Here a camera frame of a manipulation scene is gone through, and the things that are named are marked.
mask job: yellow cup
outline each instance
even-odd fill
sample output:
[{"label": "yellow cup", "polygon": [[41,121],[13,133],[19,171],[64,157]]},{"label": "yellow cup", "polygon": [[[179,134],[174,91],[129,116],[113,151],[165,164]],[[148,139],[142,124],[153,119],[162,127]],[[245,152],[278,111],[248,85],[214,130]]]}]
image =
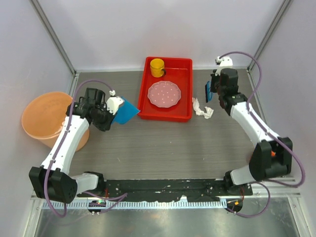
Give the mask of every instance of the yellow cup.
[{"label": "yellow cup", "polygon": [[166,74],[164,69],[164,61],[160,58],[155,58],[150,62],[150,71],[155,78],[160,78]]}]

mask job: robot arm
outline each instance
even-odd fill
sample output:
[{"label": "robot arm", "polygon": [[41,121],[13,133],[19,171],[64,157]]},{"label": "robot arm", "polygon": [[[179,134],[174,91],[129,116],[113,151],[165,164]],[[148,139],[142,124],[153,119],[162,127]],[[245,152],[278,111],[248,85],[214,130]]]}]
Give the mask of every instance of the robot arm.
[{"label": "robot arm", "polygon": [[81,97],[79,102],[75,102],[71,126],[66,131],[70,115],[70,106],[68,107],[62,131],[51,152],[40,167],[32,167],[30,170],[29,177],[37,197],[44,198],[44,177],[65,132],[68,134],[59,148],[49,174],[49,198],[54,201],[70,203],[77,194],[84,191],[104,190],[104,179],[100,173],[85,172],[74,177],[69,177],[68,174],[79,141],[90,124],[93,123],[101,131],[110,129],[119,106],[124,102],[122,98],[114,96],[114,91],[110,91],[110,95],[111,97],[105,102],[103,91],[87,88],[85,96]]},{"label": "robot arm", "polygon": [[[241,125],[255,147],[248,165],[226,172],[224,180],[227,187],[289,174],[292,156],[279,146],[250,115],[246,107],[247,97],[238,92],[238,73],[237,70],[231,68],[232,60],[230,57],[217,58],[216,63],[220,67],[211,74],[211,86],[206,93],[218,93],[221,107]],[[249,110],[265,130],[292,149],[291,140],[280,138],[273,132],[254,112],[251,104],[249,104]]]}]

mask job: white tissue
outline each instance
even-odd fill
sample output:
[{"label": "white tissue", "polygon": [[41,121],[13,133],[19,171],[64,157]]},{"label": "white tissue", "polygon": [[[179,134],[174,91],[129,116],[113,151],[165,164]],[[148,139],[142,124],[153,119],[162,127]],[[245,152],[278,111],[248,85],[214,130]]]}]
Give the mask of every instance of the white tissue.
[{"label": "white tissue", "polygon": [[211,109],[210,107],[204,107],[206,109],[206,112],[202,111],[199,108],[199,102],[197,98],[192,98],[192,102],[193,102],[193,109],[196,112],[196,115],[203,115],[204,118],[209,119],[212,117],[214,110]]}]

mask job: red tray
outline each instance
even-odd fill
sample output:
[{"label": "red tray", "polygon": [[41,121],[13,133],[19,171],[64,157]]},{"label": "red tray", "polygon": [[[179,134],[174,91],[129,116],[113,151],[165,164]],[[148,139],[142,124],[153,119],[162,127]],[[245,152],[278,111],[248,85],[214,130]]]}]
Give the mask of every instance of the red tray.
[{"label": "red tray", "polygon": [[[150,72],[150,62],[156,57],[147,57],[142,86],[138,98],[138,115],[142,119],[187,122],[192,117],[193,70],[192,60],[187,58],[160,58],[164,61],[166,75],[155,78]],[[181,99],[170,108],[159,108],[148,99],[148,89],[156,82],[165,80],[175,83],[181,90]]]}]

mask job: white speckled plate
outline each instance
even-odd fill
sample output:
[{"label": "white speckled plate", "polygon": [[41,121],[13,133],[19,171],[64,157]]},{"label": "white speckled plate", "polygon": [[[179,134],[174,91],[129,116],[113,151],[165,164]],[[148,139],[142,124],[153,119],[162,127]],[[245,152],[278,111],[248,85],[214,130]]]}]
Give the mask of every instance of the white speckled plate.
[{"label": "white speckled plate", "polygon": [[179,102],[181,91],[175,83],[161,80],[148,89],[148,98],[157,107],[169,108]]}]

